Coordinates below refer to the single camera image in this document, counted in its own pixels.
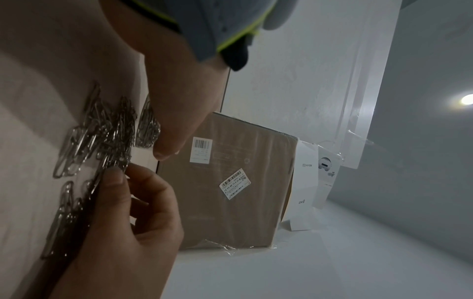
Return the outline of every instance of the ceiling light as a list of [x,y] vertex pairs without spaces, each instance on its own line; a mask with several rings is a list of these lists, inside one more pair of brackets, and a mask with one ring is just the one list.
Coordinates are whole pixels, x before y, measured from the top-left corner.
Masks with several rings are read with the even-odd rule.
[[462,100],[460,101],[462,105],[471,105],[473,104],[473,94],[472,95],[467,95],[466,97],[463,97]]

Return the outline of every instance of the plastic wrap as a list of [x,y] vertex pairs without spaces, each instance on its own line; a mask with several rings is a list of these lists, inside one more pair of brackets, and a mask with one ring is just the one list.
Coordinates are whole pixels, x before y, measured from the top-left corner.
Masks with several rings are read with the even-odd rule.
[[181,249],[273,248],[297,138],[212,113],[178,155],[158,166],[176,193]]

